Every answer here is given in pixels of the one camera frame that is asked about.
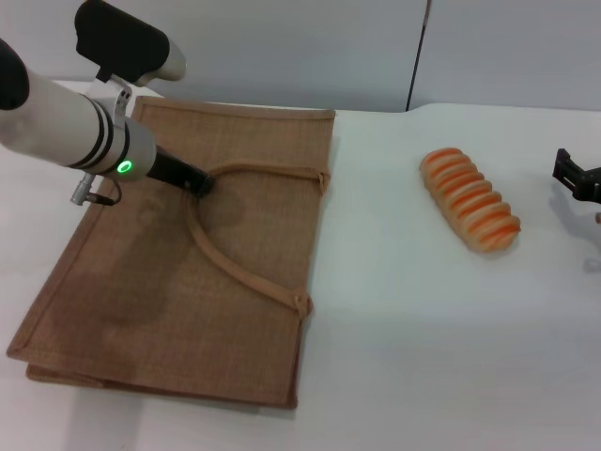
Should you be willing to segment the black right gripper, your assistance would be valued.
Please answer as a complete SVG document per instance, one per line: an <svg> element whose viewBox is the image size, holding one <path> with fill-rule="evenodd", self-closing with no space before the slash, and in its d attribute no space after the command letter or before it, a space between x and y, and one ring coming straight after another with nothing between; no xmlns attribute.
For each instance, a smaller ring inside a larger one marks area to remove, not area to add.
<svg viewBox="0 0 601 451"><path fill-rule="evenodd" d="M601 167L582 169L572 161L566 149L559 148L552 177L575 191L576 200L601 204Z"/></svg>

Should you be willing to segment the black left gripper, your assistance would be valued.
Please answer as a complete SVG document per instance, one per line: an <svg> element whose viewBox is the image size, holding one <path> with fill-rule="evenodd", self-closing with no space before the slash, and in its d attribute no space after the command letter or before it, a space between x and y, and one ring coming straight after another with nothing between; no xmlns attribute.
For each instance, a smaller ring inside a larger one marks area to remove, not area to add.
<svg viewBox="0 0 601 451"><path fill-rule="evenodd" d="M157 148L156 157L148 171L148 176L151 179L187 189L196 198L209 194L216 181L213 176L179 159L163 148Z"/></svg>

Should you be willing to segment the brown jute handbag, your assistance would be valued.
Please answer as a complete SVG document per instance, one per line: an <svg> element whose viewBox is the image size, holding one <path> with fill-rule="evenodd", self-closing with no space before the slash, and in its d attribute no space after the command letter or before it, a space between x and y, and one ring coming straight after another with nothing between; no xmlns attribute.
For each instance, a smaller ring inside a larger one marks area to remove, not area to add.
<svg viewBox="0 0 601 451"><path fill-rule="evenodd" d="M133 117L212 174L91 207L12 338L35 381L293 409L335 113L141 97Z"/></svg>

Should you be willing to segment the orange striped bread loaf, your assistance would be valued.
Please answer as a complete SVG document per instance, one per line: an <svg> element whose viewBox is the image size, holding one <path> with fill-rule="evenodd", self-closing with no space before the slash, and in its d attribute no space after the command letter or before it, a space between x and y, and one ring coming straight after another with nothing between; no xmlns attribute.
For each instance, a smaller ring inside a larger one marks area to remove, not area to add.
<svg viewBox="0 0 601 451"><path fill-rule="evenodd" d="M454 233L481 254L507 250L521 231L510 205L458 148L441 148L419 166L424 186Z"/></svg>

